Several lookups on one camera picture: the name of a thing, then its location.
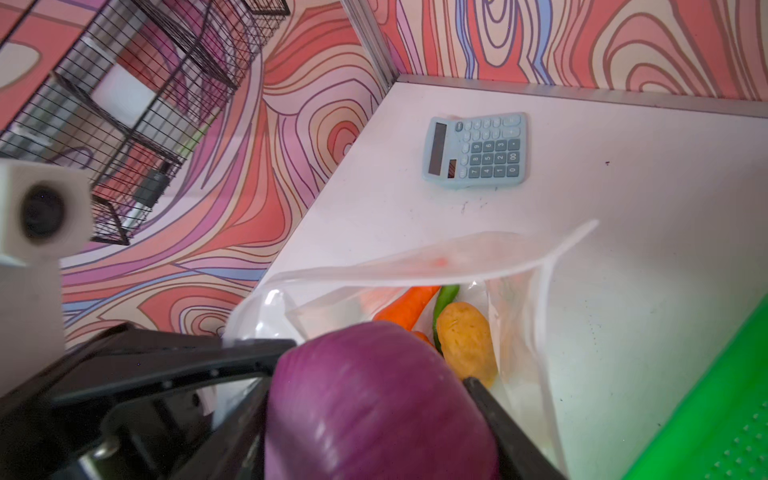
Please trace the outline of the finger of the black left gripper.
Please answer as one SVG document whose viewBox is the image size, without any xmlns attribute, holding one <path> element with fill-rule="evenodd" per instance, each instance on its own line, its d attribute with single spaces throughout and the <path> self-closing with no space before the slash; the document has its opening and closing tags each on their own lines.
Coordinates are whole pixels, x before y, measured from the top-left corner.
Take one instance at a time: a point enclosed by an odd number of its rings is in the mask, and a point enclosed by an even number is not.
<svg viewBox="0 0 768 480">
<path fill-rule="evenodd" d="M 110 328 L 1 401 L 5 479 L 171 479 L 291 339 Z"/>
</svg>

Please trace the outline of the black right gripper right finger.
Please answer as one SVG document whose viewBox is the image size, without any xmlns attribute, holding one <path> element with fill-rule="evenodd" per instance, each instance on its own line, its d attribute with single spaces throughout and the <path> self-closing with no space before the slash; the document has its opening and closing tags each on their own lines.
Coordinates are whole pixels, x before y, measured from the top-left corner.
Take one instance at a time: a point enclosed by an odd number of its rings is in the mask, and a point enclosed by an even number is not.
<svg viewBox="0 0 768 480">
<path fill-rule="evenodd" d="M 501 479 L 564 480 L 564 475 L 535 446 L 478 379 L 467 378 L 463 385 L 495 437 Z"/>
</svg>

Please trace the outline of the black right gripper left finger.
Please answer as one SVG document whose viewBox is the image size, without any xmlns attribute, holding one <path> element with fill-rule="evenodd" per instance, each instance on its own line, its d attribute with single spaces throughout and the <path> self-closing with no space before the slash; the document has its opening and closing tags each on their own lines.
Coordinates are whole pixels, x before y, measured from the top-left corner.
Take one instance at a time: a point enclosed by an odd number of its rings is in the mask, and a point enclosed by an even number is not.
<svg viewBox="0 0 768 480">
<path fill-rule="evenodd" d="M 171 479 L 264 479 L 270 387 L 259 380 Z"/>
</svg>

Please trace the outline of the toy potato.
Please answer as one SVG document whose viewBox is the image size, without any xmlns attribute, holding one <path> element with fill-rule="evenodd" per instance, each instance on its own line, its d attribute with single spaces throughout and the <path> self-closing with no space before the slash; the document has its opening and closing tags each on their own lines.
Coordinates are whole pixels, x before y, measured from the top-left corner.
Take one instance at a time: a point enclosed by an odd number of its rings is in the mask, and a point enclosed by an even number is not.
<svg viewBox="0 0 768 480">
<path fill-rule="evenodd" d="M 454 302 L 437 319 L 442 355 L 460 379 L 473 377 L 490 389 L 498 376 L 490 325 L 473 305 Z"/>
</svg>

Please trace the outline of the purple toy onion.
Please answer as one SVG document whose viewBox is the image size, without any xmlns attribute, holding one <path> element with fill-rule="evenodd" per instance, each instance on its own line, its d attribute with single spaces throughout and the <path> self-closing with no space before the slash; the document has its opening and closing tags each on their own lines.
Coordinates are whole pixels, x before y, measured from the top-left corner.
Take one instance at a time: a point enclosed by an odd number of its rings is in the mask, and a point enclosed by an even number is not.
<svg viewBox="0 0 768 480">
<path fill-rule="evenodd" d="M 495 479 L 495 439 L 436 350 L 365 322 L 281 356 L 268 397 L 267 479 Z"/>
</svg>

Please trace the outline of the clear zip top bag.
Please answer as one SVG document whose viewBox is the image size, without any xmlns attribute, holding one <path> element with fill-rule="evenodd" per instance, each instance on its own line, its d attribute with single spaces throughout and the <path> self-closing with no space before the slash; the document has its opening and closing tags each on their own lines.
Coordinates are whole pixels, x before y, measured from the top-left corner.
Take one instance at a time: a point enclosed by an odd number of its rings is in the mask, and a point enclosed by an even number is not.
<svg viewBox="0 0 768 480">
<path fill-rule="evenodd" d="M 350 266 L 286 271 L 263 280 L 230 314 L 223 339 L 292 339 L 371 321 L 408 289 L 448 287 L 487 320 L 495 400 L 562 474 L 568 472 L 546 357 L 546 308 L 560 257 L 592 233 L 482 232 Z"/>
</svg>

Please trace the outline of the orange toy carrot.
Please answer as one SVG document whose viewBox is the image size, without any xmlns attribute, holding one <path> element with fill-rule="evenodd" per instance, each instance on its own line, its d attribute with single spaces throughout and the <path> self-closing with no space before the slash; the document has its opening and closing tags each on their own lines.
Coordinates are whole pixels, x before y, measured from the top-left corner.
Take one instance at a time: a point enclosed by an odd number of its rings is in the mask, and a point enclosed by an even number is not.
<svg viewBox="0 0 768 480">
<path fill-rule="evenodd" d="M 411 331 L 422 312 L 440 290 L 439 286 L 418 286 L 409 288 L 396 300 L 380 310 L 374 321 L 387 321 Z"/>
</svg>

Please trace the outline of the green plastic basket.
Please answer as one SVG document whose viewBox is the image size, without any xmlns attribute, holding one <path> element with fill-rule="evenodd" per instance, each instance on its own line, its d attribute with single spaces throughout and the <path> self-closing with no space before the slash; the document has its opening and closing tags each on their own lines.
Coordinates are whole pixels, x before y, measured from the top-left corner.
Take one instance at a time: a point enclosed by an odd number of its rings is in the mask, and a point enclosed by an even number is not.
<svg viewBox="0 0 768 480">
<path fill-rule="evenodd" d="M 761 300 L 625 477 L 767 477 L 766 299 Z"/>
</svg>

